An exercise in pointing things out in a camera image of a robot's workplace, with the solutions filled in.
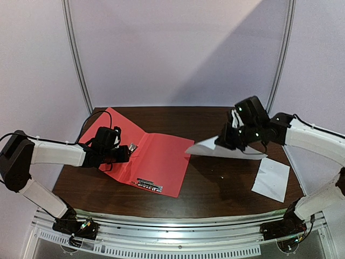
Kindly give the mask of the large white paper sheet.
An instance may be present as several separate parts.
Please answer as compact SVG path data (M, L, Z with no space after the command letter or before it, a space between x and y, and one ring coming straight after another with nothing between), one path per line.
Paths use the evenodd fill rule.
M246 147L242 152L239 149L230 150L222 146L215 144L217 136L200 141L189 147L185 153L191 155L211 156L219 158L232 158L232 159L244 159L244 160L261 160L267 157L260 151L257 151L251 147Z

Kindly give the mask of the red file folder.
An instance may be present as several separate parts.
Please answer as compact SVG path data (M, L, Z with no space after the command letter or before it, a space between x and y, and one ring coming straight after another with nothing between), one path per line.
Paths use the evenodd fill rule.
M99 169L120 183L144 189L139 179L151 181L162 187L158 194L178 197L190 160L185 151L195 142L173 135L147 133L110 107L91 124L80 142L85 143L95 137L99 127L109 125L121 128L121 145L135 144L137 149L128 162L113 166L103 164Z

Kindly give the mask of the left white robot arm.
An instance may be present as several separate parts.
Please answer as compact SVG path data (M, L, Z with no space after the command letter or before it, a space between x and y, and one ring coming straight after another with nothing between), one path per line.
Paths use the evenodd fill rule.
M5 134L1 140L7 141L1 150L2 184L59 220L59 225L68 234L76 234L80 230L74 209L33 178L32 166L99 168L101 165L126 163L133 152L127 145L120 144L120 131L117 129L103 129L85 143L32 137L21 130Z

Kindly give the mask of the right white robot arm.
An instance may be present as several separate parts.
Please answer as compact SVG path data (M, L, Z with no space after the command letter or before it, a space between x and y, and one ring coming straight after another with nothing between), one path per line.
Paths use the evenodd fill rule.
M296 114L246 117L233 112L215 144L245 152L249 144L272 142L284 147L298 170L306 195L287 209L279 231L290 235L300 222L344 202L344 135L302 121Z

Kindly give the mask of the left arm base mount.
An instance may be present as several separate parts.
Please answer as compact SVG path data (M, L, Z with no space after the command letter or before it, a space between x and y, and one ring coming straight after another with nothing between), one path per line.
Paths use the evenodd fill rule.
M83 239L95 240L100 225L91 217L78 218L74 210L68 210L62 218L56 218L52 229L70 236L68 244L80 248Z

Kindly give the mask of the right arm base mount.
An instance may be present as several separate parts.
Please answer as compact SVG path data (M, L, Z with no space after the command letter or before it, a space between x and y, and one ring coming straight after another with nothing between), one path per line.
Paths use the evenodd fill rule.
M260 225L260 233L265 241L276 240L279 250L285 254L295 253L299 244L303 242L312 232L315 222L315 215L310 216L310 228L307 228L306 221L300 220L292 213L288 213L283 219L271 221Z

